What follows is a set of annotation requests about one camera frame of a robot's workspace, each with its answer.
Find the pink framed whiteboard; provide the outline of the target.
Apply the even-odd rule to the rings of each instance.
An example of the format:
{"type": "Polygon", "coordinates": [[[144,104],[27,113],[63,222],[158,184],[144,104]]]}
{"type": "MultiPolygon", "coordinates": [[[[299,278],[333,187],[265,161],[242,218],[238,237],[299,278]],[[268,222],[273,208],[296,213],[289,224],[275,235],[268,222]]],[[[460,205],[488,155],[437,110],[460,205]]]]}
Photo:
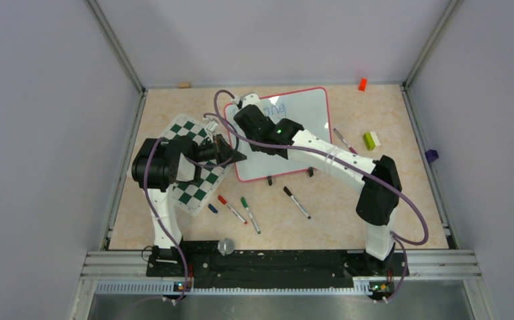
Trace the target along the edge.
{"type": "MultiPolygon", "coordinates": [[[[274,123],[283,118],[295,121],[320,139],[331,142],[331,120],[327,91],[322,87],[300,89],[261,98],[261,110],[274,123]]],[[[250,144],[240,140],[238,150],[247,156],[236,162],[238,180],[249,182],[288,173],[304,171],[307,167],[278,155],[251,150],[250,144]]]]}

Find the blue marker cap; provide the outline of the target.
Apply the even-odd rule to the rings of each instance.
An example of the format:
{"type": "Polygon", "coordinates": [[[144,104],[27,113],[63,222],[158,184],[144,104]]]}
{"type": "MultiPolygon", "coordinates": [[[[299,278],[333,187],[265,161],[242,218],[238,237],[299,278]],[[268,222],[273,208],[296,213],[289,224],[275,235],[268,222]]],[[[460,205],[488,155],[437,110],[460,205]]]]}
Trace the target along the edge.
{"type": "Polygon", "coordinates": [[[208,204],[208,208],[214,213],[214,214],[218,214],[218,210],[212,205],[212,204],[208,204]]]}

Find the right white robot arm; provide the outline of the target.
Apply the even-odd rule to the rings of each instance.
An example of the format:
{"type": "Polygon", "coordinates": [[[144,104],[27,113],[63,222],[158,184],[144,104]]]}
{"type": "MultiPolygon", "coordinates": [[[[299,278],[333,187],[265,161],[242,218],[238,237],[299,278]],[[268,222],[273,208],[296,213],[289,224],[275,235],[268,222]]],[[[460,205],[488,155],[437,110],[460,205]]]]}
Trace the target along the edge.
{"type": "Polygon", "coordinates": [[[382,275],[392,265],[391,230],[399,203],[401,182],[394,160],[370,159],[322,140],[302,124],[266,116],[260,98],[250,93],[233,97],[233,121],[253,152],[282,157],[322,170],[357,192],[357,215],[367,228],[365,266],[382,275]]]}

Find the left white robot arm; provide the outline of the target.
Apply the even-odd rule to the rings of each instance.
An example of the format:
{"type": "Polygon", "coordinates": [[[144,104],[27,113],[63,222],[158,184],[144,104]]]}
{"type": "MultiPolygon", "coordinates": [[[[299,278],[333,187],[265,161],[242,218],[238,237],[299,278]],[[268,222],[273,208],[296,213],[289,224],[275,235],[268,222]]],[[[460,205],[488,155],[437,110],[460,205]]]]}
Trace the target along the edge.
{"type": "Polygon", "coordinates": [[[146,139],[131,164],[131,175],[147,199],[155,231],[156,253],[167,252],[163,268],[171,275],[185,272],[188,258],[180,253],[183,240],[177,224],[173,188],[179,183],[196,185],[203,169],[226,168],[247,156],[230,146],[221,134],[198,143],[192,137],[146,139]]]}

